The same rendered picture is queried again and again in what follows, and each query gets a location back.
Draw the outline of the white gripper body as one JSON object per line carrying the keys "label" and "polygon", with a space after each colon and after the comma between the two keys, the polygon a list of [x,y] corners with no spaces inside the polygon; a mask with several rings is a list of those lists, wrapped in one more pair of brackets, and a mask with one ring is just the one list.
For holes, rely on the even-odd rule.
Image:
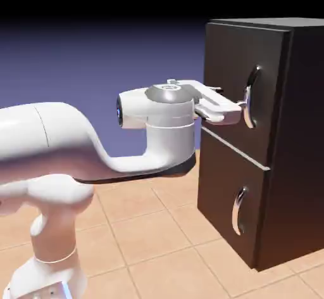
{"label": "white gripper body", "polygon": [[192,86],[200,92],[195,113],[205,121],[212,125],[233,125],[240,121],[242,108],[236,103],[198,81],[194,80]]}

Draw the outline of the dark cabinet door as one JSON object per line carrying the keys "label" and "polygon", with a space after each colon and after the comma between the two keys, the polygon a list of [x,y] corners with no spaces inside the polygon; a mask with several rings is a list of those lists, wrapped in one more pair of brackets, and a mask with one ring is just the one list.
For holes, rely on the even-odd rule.
{"label": "dark cabinet door", "polygon": [[[266,171],[235,150],[201,131],[197,207],[211,225],[251,268],[256,267],[257,238]],[[240,208],[244,232],[232,228],[232,207],[243,186],[249,188]]]}
{"label": "dark cabinet door", "polygon": [[291,30],[209,23],[206,27],[204,83],[221,87],[223,96],[243,101],[250,73],[261,67],[252,87],[255,128],[244,119],[235,125],[202,122],[202,130],[216,135],[265,170],[271,170],[284,95],[293,33]]}

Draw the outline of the dark wood cabinet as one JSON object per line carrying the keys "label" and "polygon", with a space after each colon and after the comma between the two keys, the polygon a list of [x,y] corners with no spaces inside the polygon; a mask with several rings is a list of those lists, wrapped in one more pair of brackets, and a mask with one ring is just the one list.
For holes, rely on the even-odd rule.
{"label": "dark wood cabinet", "polygon": [[212,135],[268,174],[254,269],[264,270],[323,249],[324,19],[238,18],[209,23],[293,33],[272,169],[265,170]]}

